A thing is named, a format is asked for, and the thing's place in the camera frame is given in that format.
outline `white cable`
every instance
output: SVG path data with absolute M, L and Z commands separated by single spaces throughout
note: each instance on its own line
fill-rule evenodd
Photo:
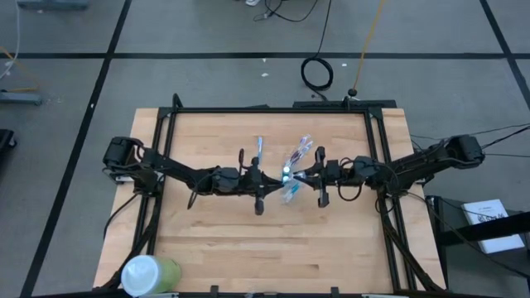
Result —
M 15 60 L 18 57 L 18 51 L 20 50 L 20 8 L 18 8 L 17 0 L 15 0 L 15 7 L 17 8 L 17 49 L 15 50 L 15 56 L 13 57 L 13 60 L 11 60 L 11 63 L 7 66 L 6 70 L 2 73 L 2 75 L 0 75 L 0 79 L 2 79 L 9 72 L 9 70 L 11 70 L 15 64 Z

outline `gray floor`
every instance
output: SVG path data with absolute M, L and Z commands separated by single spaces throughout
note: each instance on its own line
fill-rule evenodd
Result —
M 515 53 L 530 52 L 529 3 L 489 0 Z M 293 24 L 277 17 L 253 22 L 263 12 L 262 5 L 251 8 L 233 0 L 133 0 L 117 52 L 312 52 L 318 47 L 326 4 L 320 1 L 305 22 Z M 105 52 L 122 5 L 123 0 L 93 0 L 86 12 L 22 11 L 22 52 Z M 291 0 L 283 4 L 282 12 L 301 17 L 310 5 L 311 1 Z M 376 9 L 375 1 L 335 0 L 323 51 L 360 51 Z M 16 42 L 14 16 L 12 0 L 0 0 L 0 46 L 10 51 Z M 370 51 L 502 52 L 478 0 L 390 0 Z M 335 82 L 325 94 L 341 99 L 351 88 L 359 62 L 329 62 Z M 102 61 L 22 63 L 40 78 L 45 102 L 40 107 L 0 105 L 0 127 L 14 130 L 19 139 L 0 175 L 4 237 L 0 293 L 7 297 L 20 294 Z M 300 63 L 298 59 L 113 60 L 34 294 L 86 291 L 92 286 L 115 191 L 101 174 L 101 158 L 111 137 L 129 134 L 136 108 L 168 105 L 174 92 L 190 107 L 261 103 L 287 107 L 295 100 L 316 100 L 299 78 Z M 530 60 L 517 63 L 530 78 Z M 318 65 L 307 69 L 315 83 L 325 80 L 322 71 Z M 0 89 L 28 83 L 14 70 L 0 81 Z M 406 109 L 411 133 L 430 137 L 530 119 L 506 60 L 367 60 L 359 97 L 395 99 Z M 505 133 L 480 140 L 487 142 Z M 520 135 L 488 151 L 529 154 L 530 139 Z M 438 175 L 426 192 L 459 201 L 499 198 L 507 208 L 528 211 L 529 167 L 529 159 L 489 156 L 480 168 Z M 526 284 L 518 277 L 493 282 L 495 276 L 462 268 L 459 262 L 457 257 L 449 260 L 455 291 L 528 296 Z

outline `wire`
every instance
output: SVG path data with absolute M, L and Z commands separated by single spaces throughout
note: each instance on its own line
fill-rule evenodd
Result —
M 386 213 L 384 213 L 383 215 L 388 215 L 390 214 L 390 212 L 392 212 L 394 210 L 394 208 L 396 207 L 396 205 L 394 204 L 394 198 L 393 197 L 390 197 L 390 199 L 392 199 L 392 207 L 390 207 L 389 210 L 387 210 Z M 375 200 L 375 212 L 381 214 L 381 209 L 379 209 L 379 197 Z
M 17 0 L 15 2 L 15 8 L 17 9 L 17 49 L 15 50 L 15 57 L 11 60 L 11 63 L 7 66 L 6 70 L 0 74 L 0 79 L 2 79 L 13 67 L 15 60 L 18 58 L 18 52 L 20 51 L 20 8 L 18 8 Z
M 324 29 L 322 30 L 322 36 L 320 37 L 320 44 L 318 46 L 318 50 L 312 57 L 306 58 L 301 63 L 301 68 L 300 68 L 301 80 L 304 82 L 307 88 L 311 89 L 313 92 L 318 94 L 323 101 L 328 101 L 328 98 L 325 95 L 321 94 L 319 91 L 325 91 L 329 89 L 331 85 L 333 84 L 333 68 L 331 67 L 330 63 L 328 63 L 328 61 L 322 58 L 318 58 L 318 55 L 320 54 L 320 50 L 322 49 L 322 44 L 324 43 L 325 29 L 328 27 L 328 20 L 330 19 L 330 10 L 331 10 L 331 0 L 329 0 L 328 2 L 328 12 L 325 14 Z M 320 63 L 328 71 L 327 83 L 323 85 L 314 85 L 307 80 L 306 66 L 311 61 Z
M 472 132 L 472 133 L 465 133 L 465 134 L 468 134 L 470 136 L 477 136 L 477 135 L 488 133 L 488 132 L 497 132 L 497 131 L 501 131 L 501 130 L 508 129 L 508 128 L 523 127 L 523 126 L 527 126 L 527 125 L 530 125 L 530 123 L 508 125 L 508 126 L 505 126 L 505 127 L 499 127 L 499 128 L 494 128 L 494 129 L 481 131 L 481 132 Z M 413 134 L 411 134 L 411 137 L 424 138 L 424 139 L 427 139 L 427 140 L 434 140 L 434 141 L 440 141 L 440 140 L 443 140 L 443 139 L 447 138 L 447 137 L 425 137 L 425 136 L 418 136 L 418 135 L 413 135 Z
M 413 196 L 416 196 L 417 198 L 420 198 L 420 199 L 424 200 L 420 195 L 416 195 L 416 194 L 413 194 L 413 193 L 409 193 L 408 191 L 407 191 L 407 194 L 409 194 L 409 195 L 413 195 Z M 468 211 L 468 210 L 466 210 L 466 209 L 462 209 L 462 208 L 459 207 L 459 206 L 456 206 L 456 205 L 453 205 L 453 204 L 449 203 L 446 199 L 440 197 L 439 195 L 437 196 L 437 198 L 438 198 L 439 200 L 441 200 L 442 202 L 444 202 L 445 204 L 449 205 L 450 207 L 454 208 L 454 209 L 458 209 L 458 210 L 461 210 L 461 211 L 466 212 L 466 213 L 469 213 L 469 214 L 475 214 L 475 215 L 484 216 L 484 217 L 486 217 L 486 218 L 496 219 L 495 217 L 493 217 L 493 216 L 489 216 L 489 215 L 487 215 L 487 214 L 480 214 L 480 213 L 476 213 L 476 212 L 473 212 L 473 211 Z
M 341 160 L 339 161 L 339 165 L 340 165 L 340 166 L 346 166 L 347 164 L 344 163 L 345 161 L 347 161 L 348 163 L 354 163 L 354 160 L 352 160 L 351 158 L 349 158 L 349 157 L 344 157 L 343 159 L 341 159 Z
M 502 154 L 502 153 L 486 153 L 487 156 L 506 156 L 506 157 L 524 157 L 529 158 L 530 156 L 518 155 L 518 154 Z
M 416 195 L 416 194 L 413 194 L 411 192 L 407 192 L 409 195 L 413 195 L 415 197 L 417 197 L 418 199 L 421 199 L 423 202 L 425 202 L 425 200 L 420 196 L 420 195 Z M 492 257 L 488 256 L 486 253 L 484 253 L 483 251 L 480 250 L 480 248 L 477 248 L 475 245 L 473 245 L 470 241 L 468 241 L 464 236 L 462 236 L 462 234 L 460 232 L 458 232 L 455 228 L 453 228 L 451 225 L 449 225 L 445 220 L 443 220 L 440 215 L 438 215 L 436 213 L 436 211 L 429 205 L 429 204 L 426 204 L 427 208 L 430 209 L 432 212 L 432 214 L 436 217 L 436 219 L 438 221 L 440 221 L 441 223 L 443 223 L 447 228 L 449 228 L 455 235 L 456 237 L 458 237 L 463 243 L 467 244 L 470 248 L 473 248 L 476 252 L 480 253 L 481 255 L 483 255 L 484 257 L 486 257 L 487 259 L 489 259 L 491 262 L 497 264 L 498 266 L 508 270 L 508 271 L 511 271 L 511 272 L 514 272 L 516 274 L 519 274 L 520 276 L 524 277 L 524 278 L 527 278 L 527 279 L 530 279 L 530 275 L 524 273 L 524 272 L 521 272 L 519 271 L 518 269 L 515 269 L 513 267 L 510 267 L 502 262 L 499 262 L 495 259 L 493 259 Z
M 390 167 L 390 166 L 387 166 L 385 164 L 377 164 L 376 166 L 383 166 L 383 167 L 386 167 L 387 169 L 390 170 L 390 172 L 392 172 L 394 178 L 396 178 L 396 184 L 399 185 L 399 177 L 398 177 L 398 174 L 396 174 L 396 172 Z
M 191 207 L 193 207 L 193 204 L 195 203 L 195 200 L 197 199 L 197 190 L 199 189 L 199 185 L 206 179 L 212 177 L 213 175 L 215 175 L 215 171 L 200 178 L 199 182 L 197 182 L 197 184 L 195 184 L 195 187 L 193 188 L 193 190 L 191 190 L 191 195 L 190 195 L 190 199 L 188 200 L 188 210 L 191 209 Z
M 361 190 L 363 190 L 363 185 L 359 185 L 359 190 L 357 190 L 357 194 L 355 195 L 355 197 L 353 198 L 345 198 L 343 195 L 342 195 L 342 192 L 340 191 L 340 188 L 342 187 L 342 185 L 337 185 L 337 191 L 339 192 L 339 197 L 343 200 L 345 200 L 346 202 L 353 202 L 355 201 L 356 199 L 358 199 L 358 197 L 361 195 Z
M 267 20 L 269 17 L 272 17 L 272 15 L 274 15 L 274 13 L 282 6 L 283 1 L 284 0 L 280 0 L 280 4 L 278 4 L 278 6 L 274 8 L 273 11 L 267 8 L 267 10 L 264 13 L 260 13 L 254 16 L 253 21 L 259 22 L 259 21 Z
M 375 32 L 375 26 L 377 25 L 378 20 L 379 20 L 379 16 L 381 15 L 381 11 L 383 10 L 384 2 L 385 2 L 385 0 L 381 0 L 379 2 L 378 11 L 375 14 L 375 18 L 374 18 L 374 20 L 372 22 L 372 27 L 370 28 L 370 32 L 369 32 L 368 36 L 366 37 L 366 41 L 364 42 L 363 51 L 361 53 L 361 59 L 359 61 L 359 67 L 357 68 L 357 75 L 355 76 L 354 92 L 355 92 L 355 90 L 357 90 L 356 89 L 357 88 L 357 83 L 359 82 L 359 76 L 361 75 L 361 69 L 363 68 L 364 54 L 366 54 L 366 51 L 368 50 L 368 45 L 369 45 L 370 41 L 372 40 L 373 33 Z
M 418 145 L 416 142 L 414 142 L 414 140 L 411 139 L 411 142 L 412 142 L 412 144 L 416 145 L 416 147 L 417 147 L 418 149 L 420 149 L 421 151 L 423 151 L 423 148 L 422 148 L 420 145 Z
M 24 73 L 25 76 L 27 76 L 28 78 L 30 78 L 33 83 L 35 83 L 35 87 L 28 87 L 28 88 L 19 88 L 19 89 L 9 89 L 8 92 L 34 92 L 34 91 L 37 91 L 40 87 L 41 87 L 41 84 L 39 83 L 39 80 L 36 78 L 36 76 L 34 74 L 32 74 L 27 68 L 26 66 L 24 66 L 22 63 L 20 63 L 19 61 L 17 60 L 14 60 L 13 56 L 11 56 L 11 54 L 9 54 L 9 52 L 6 50 L 6 48 L 4 48 L 3 46 L 0 46 L 0 50 L 9 58 L 12 60 L 12 62 L 14 64 L 16 64 L 18 66 L 18 68 L 20 68 L 20 70 Z
M 495 140 L 495 141 L 493 141 L 493 142 L 490 142 L 490 143 L 488 143 L 488 144 L 482 146 L 481 148 L 484 150 L 484 149 L 487 148 L 487 147 L 490 147 L 490 146 L 493 146 L 493 145 L 495 145 L 495 144 L 497 144 L 497 143 L 500 143 L 500 142 L 506 140 L 507 138 L 512 137 L 512 136 L 515 136 L 515 135 L 517 135 L 517 134 L 519 134 L 519 133 L 521 133 L 521 132 L 527 131 L 528 129 L 530 129 L 530 126 L 527 126 L 527 127 L 525 127 L 525 128 L 521 128 L 521 129 L 519 129 L 519 130 L 516 131 L 516 132 L 512 132 L 512 133 L 508 134 L 506 137 L 498 138 L 497 140 Z
M 267 0 L 264 0 L 263 4 L 265 4 L 265 7 L 267 8 L 267 11 L 270 11 L 270 13 L 269 13 L 269 15 L 267 17 L 264 17 L 263 19 L 269 18 L 272 15 L 275 15 L 275 16 L 277 16 L 277 17 L 279 17 L 279 18 L 281 18 L 281 19 L 283 19 L 285 21 L 288 21 L 288 22 L 303 22 L 309 17 L 309 15 L 311 15 L 311 13 L 313 12 L 313 9 L 315 9 L 316 3 L 318 2 L 318 0 L 315 0 L 315 2 L 313 3 L 313 6 L 311 7 L 309 12 L 303 18 L 301 18 L 299 20 L 293 20 L 291 18 L 284 17 L 283 15 L 277 13 L 278 8 L 280 8 L 280 6 L 282 5 L 282 2 L 284 2 L 284 1 L 286 1 L 286 0 L 281 0 L 280 1 L 280 5 L 278 5 L 278 7 L 276 7 L 274 10 L 272 10 L 267 4 Z
M 116 215 L 120 211 L 122 211 L 123 208 L 125 208 L 127 205 L 129 205 L 134 199 L 136 199 L 137 196 L 138 196 L 138 194 L 134 194 L 130 199 L 128 199 L 125 203 L 123 203 L 123 205 L 121 205 L 118 209 L 116 209 L 116 211 L 114 211 L 114 213 L 112 215 L 110 215 L 110 217 L 107 220 L 107 223 L 105 224 L 105 228 L 103 230 L 103 239 L 105 239 L 105 237 L 107 236 L 107 228 L 110 225 L 110 223 L 113 221 L 113 219 L 116 217 Z

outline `plastic bag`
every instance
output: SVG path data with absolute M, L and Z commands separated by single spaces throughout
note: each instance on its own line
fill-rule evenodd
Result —
M 282 198 L 283 198 L 283 202 L 286 204 L 292 202 L 292 200 L 295 197 L 295 193 L 302 187 L 302 183 L 294 179 L 294 175 L 299 176 L 301 178 L 305 178 L 305 174 L 303 172 L 296 173 L 296 170 L 298 170 L 297 165 L 299 164 L 299 161 L 311 149 L 312 146 L 313 146 L 313 141 L 311 140 L 311 135 L 305 135 L 300 140 L 298 147 L 296 147 L 292 151 L 289 158 L 287 158 L 287 160 L 283 164 L 282 182 L 284 186 L 283 186 Z

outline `wooden table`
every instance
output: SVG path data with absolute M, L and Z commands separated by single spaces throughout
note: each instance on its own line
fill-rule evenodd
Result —
M 156 115 L 157 109 L 138 109 L 131 137 L 151 144 Z M 403 110 L 384 109 L 383 115 L 392 159 L 411 154 Z M 373 129 L 377 131 L 375 121 Z M 262 136 L 262 169 L 279 178 L 287 154 L 307 133 L 315 145 L 302 161 L 304 167 L 314 162 L 317 146 L 325 147 L 328 160 L 369 156 L 362 115 L 184 113 L 176 117 L 171 158 L 193 168 L 237 167 L 239 149 L 245 149 L 245 164 L 249 164 L 257 155 L 258 136 Z M 374 134 L 382 158 L 378 133 Z M 168 179 L 155 255 L 180 263 L 183 276 L 175 291 L 205 292 L 218 285 L 222 292 L 329 293 L 332 286 L 338 286 L 341 293 L 391 293 L 375 192 L 365 187 L 354 202 L 341 200 L 334 188 L 328 192 L 330 205 L 320 209 L 318 192 L 310 187 L 303 187 L 288 205 L 282 204 L 278 191 L 266 197 L 263 216 L 256 216 L 254 199 L 247 196 L 198 197 L 193 209 L 187 210 L 190 190 Z M 356 189 L 344 192 L 353 196 Z M 411 192 L 423 195 L 419 186 Z M 120 185 L 113 211 L 131 194 L 131 184 Z M 104 284 L 129 253 L 139 201 L 108 228 L 95 286 Z M 445 287 L 425 204 L 411 196 L 401 198 L 401 204 L 412 254 Z M 396 258 L 401 285 L 406 287 L 397 249 Z

